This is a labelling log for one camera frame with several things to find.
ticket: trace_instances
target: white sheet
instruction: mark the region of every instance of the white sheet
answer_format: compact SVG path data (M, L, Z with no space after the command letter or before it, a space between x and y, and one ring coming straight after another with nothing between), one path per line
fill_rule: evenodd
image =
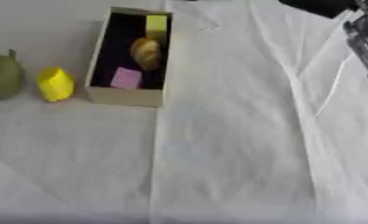
M18 51L30 82L46 66L81 80L109 5L175 12L165 106L156 121L82 93L45 103L32 85L0 101L0 212L368 219L368 82L344 41L350 15L275 0L0 0L0 51Z

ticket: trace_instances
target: toy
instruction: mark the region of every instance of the toy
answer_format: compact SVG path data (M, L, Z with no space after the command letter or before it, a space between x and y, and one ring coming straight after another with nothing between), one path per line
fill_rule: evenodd
M146 21L146 33L148 39L155 39L159 44L165 46L167 39L167 16L148 15Z
M16 53L0 55L0 100L11 98L24 83L24 69L16 61Z
M113 88L135 89L139 88L141 80L141 72L118 67L110 86Z
M42 95L49 102L65 100L73 94L73 77L60 67L48 67L37 78Z
M139 38L130 47L132 58L144 71L157 70L161 62L161 46L150 38Z

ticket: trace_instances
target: yellow object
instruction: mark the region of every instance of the yellow object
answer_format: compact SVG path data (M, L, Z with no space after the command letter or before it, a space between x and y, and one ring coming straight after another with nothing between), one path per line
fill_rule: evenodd
M130 47L130 55L144 71L153 71L160 67L161 49L154 39L139 38Z
M147 31L166 32L167 16L165 15L148 15Z
M167 39L167 23L168 17L166 15L148 15L146 23L147 38L155 39L164 46Z
M37 78L42 95L49 102L65 100L73 94L73 77L60 67L48 67Z

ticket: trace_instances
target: orange round object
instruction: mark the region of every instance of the orange round object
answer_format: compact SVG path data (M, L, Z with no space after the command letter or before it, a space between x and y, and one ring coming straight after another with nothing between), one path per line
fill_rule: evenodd
M144 71L160 67L161 46L151 38L139 38L130 47L130 55Z

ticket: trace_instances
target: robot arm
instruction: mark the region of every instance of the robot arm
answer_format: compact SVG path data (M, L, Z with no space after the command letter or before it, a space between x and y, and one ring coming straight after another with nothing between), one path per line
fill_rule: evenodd
M327 18L335 18L344 11L361 10L364 15L353 22L346 22L348 45L368 69L368 0L279 0L291 7Z

